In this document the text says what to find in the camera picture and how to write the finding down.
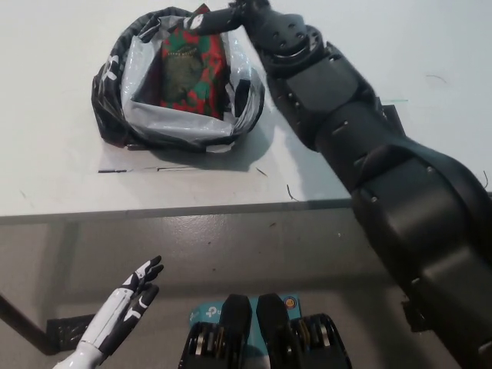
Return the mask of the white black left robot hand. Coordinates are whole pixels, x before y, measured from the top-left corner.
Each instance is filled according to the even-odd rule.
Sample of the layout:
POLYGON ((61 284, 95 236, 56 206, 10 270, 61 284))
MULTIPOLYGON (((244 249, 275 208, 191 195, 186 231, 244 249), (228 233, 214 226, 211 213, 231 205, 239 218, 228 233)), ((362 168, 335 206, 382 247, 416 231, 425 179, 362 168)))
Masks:
POLYGON ((111 293, 81 337, 81 346, 93 347, 107 358, 134 330, 159 287, 152 281, 163 271, 161 257, 146 261, 111 293))

